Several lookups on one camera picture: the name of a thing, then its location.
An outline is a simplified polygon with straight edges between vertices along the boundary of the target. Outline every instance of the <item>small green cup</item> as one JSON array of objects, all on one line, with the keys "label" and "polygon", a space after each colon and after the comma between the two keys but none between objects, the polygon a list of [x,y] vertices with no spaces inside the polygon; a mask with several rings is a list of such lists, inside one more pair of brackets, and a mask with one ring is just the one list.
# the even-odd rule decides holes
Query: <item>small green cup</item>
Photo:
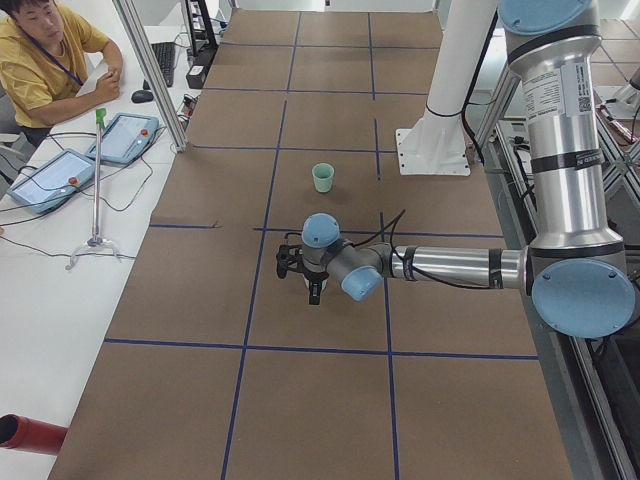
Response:
[{"label": "small green cup", "polygon": [[313,186],[320,193],[327,193],[333,186],[333,174],[335,170],[328,163],[318,163],[311,169]]}]

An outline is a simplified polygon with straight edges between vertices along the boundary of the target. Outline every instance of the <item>lanyard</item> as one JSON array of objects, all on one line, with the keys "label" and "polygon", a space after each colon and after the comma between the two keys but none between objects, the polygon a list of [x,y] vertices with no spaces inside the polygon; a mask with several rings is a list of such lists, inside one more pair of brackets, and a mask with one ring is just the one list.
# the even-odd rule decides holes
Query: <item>lanyard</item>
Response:
[{"label": "lanyard", "polygon": [[62,65],[58,61],[58,59],[56,57],[51,55],[42,45],[40,45],[40,42],[38,42],[35,38],[33,38],[31,35],[29,35],[24,30],[22,30],[22,33],[24,33],[27,36],[27,38],[29,40],[31,40],[31,43],[33,43],[38,48],[38,50],[40,50],[42,53],[44,53],[49,60],[51,60],[60,70],[62,70],[64,73],[66,73],[69,78],[71,78],[74,82],[76,82],[80,86],[84,85],[82,80],[80,80],[76,75],[71,73],[67,67]]}]

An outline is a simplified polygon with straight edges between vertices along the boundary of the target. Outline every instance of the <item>white desk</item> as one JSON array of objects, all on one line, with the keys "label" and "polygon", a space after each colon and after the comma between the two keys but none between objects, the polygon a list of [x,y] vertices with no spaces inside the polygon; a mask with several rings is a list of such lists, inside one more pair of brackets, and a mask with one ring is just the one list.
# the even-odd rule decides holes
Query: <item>white desk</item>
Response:
[{"label": "white desk", "polygon": [[[173,40],[179,31],[179,27],[150,27],[147,35],[151,42],[159,42]],[[186,51],[179,49],[179,54],[174,86],[169,89],[176,109],[185,93],[200,93],[188,89]],[[123,55],[122,94],[105,105],[107,119],[118,112],[160,118],[155,102],[134,105],[130,101],[143,79],[133,51],[125,47]],[[93,89],[104,71],[104,65],[98,66],[84,88]],[[53,129],[53,133],[70,131],[94,132],[95,113],[90,111]],[[59,137],[58,141],[84,152],[92,139]],[[171,143],[165,132],[144,155],[153,176],[128,210],[117,213],[101,203],[101,235],[117,242],[125,255],[135,256],[142,243],[173,162]],[[47,139],[30,165],[42,165],[59,151]],[[112,171],[113,167],[103,167],[102,174]],[[104,180],[101,195],[115,207],[123,207],[148,172],[149,167],[138,160]],[[8,196],[0,200],[0,209],[13,206],[16,203]],[[4,236],[47,252],[70,254],[91,237],[92,211],[92,198],[77,194],[42,219],[6,227]],[[0,213],[0,224],[33,216],[24,209]],[[82,257],[70,272],[64,268],[67,264],[67,258],[48,258],[0,240],[0,416],[15,413],[64,426],[71,422],[133,261]],[[52,456],[0,449],[0,478],[43,480],[54,461]]]}]

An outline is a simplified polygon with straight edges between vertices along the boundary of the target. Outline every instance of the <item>green handle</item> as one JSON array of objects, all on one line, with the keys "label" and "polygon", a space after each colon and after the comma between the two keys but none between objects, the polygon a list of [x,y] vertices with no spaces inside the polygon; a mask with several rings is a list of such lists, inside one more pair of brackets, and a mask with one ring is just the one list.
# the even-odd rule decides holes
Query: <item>green handle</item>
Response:
[{"label": "green handle", "polygon": [[104,117],[107,116],[106,108],[97,108],[96,109],[96,123],[104,128]]}]

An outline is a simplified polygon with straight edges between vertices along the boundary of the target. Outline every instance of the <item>metal stand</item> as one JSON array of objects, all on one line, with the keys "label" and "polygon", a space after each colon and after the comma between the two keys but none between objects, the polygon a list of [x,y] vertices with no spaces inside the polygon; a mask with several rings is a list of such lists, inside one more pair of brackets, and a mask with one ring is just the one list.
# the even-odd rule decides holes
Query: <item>metal stand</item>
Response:
[{"label": "metal stand", "polygon": [[424,115],[412,129],[396,130],[401,175],[471,173],[460,112],[497,6],[497,0],[451,4]]},{"label": "metal stand", "polygon": [[91,238],[87,240],[87,243],[80,245],[71,254],[69,259],[69,265],[64,267],[66,270],[71,270],[76,263],[78,263],[78,257],[87,253],[100,253],[104,250],[110,250],[111,254],[120,260],[120,252],[115,243],[106,238],[100,236],[100,159],[102,150],[102,132],[104,130],[104,117],[107,111],[104,108],[96,110],[96,162],[95,171],[93,176],[93,227],[91,229]]}]

